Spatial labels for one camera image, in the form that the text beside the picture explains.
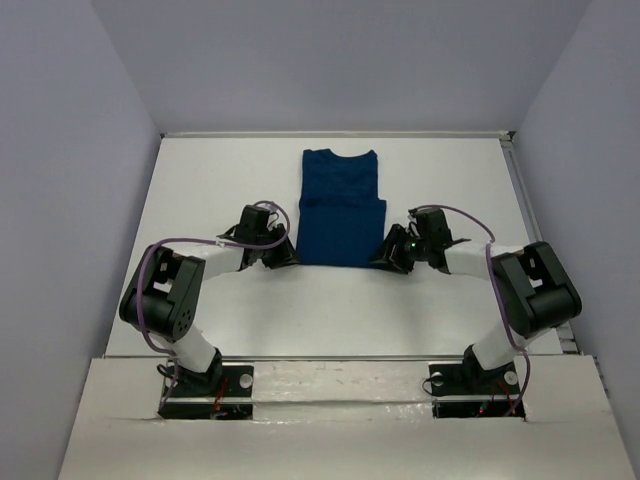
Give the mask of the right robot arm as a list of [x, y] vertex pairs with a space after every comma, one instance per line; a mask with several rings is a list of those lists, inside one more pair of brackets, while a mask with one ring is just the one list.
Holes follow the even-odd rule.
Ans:
[[494, 234], [485, 242], [457, 239], [447, 221], [449, 210], [444, 205], [411, 209], [408, 225], [392, 225], [369, 263], [409, 274], [424, 262], [445, 275], [488, 281], [497, 324], [465, 349], [461, 362], [432, 369], [423, 383], [434, 397], [486, 395], [507, 383], [515, 359], [526, 358], [534, 340], [577, 317], [582, 300], [549, 243], [500, 246]]

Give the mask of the blue t shirt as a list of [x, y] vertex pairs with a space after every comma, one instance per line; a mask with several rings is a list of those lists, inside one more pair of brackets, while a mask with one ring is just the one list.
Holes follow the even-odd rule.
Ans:
[[381, 246], [387, 203], [379, 197], [378, 155], [302, 154], [296, 250], [304, 265], [368, 268]]

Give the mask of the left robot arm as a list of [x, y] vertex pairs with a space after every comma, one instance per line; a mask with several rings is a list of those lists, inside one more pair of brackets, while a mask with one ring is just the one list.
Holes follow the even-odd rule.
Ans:
[[119, 318], [168, 360], [161, 401], [180, 390], [217, 393], [224, 381], [222, 354], [196, 325], [203, 284], [260, 262], [268, 269], [299, 263], [290, 241], [291, 220], [272, 201], [245, 206], [240, 219], [212, 239], [172, 237], [148, 246], [120, 300]]

